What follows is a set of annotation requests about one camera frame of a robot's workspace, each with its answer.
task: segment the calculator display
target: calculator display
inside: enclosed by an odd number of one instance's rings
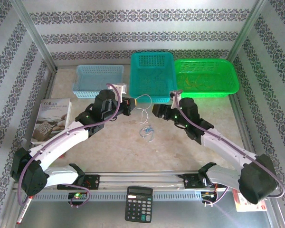
[[[142,194],[151,194],[150,190],[143,190],[143,189],[129,189],[129,193],[142,193]]]

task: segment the calculator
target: calculator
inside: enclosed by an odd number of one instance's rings
[[[152,219],[153,189],[130,186],[125,205],[125,220],[150,223]]]

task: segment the beige floor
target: beige floor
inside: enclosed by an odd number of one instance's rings
[[[129,83],[130,66],[125,66],[123,81]],[[59,69],[52,98],[71,97],[71,119],[85,110],[92,99],[77,99],[72,92],[76,69]],[[224,136],[242,146],[238,127],[228,97],[195,99],[201,118],[212,123]],[[138,104],[147,107],[149,104]],[[219,155],[176,128],[172,121],[154,117],[148,111],[148,122],[154,129],[154,140],[147,142],[140,135],[141,111],[131,116],[118,116],[117,121],[105,124],[104,129],[88,140],[70,149],[65,158],[53,165],[77,164],[88,172],[198,170],[208,162],[216,162],[226,168],[231,165]]]

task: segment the patterned wallpaper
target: patterned wallpaper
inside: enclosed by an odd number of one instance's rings
[[[268,1],[234,65],[255,151],[272,159],[285,185],[285,1]],[[285,218],[285,195],[279,204]]]
[[[0,0],[0,224],[13,180],[14,152],[25,146],[48,85],[47,65],[8,0]]]
[[[129,64],[147,50],[226,58],[255,0],[72,2],[24,1],[58,66]]]

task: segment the plastic basket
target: plastic basket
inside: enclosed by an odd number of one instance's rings
[[[152,102],[166,103],[176,89],[173,55],[165,52],[142,52],[131,56],[130,95],[148,94]],[[138,102],[150,102],[143,96]]]
[[[122,82],[122,65],[79,65],[73,92],[78,98],[95,98],[106,84]]]
[[[178,59],[174,64],[181,97],[225,97],[239,90],[234,67],[225,59]]]

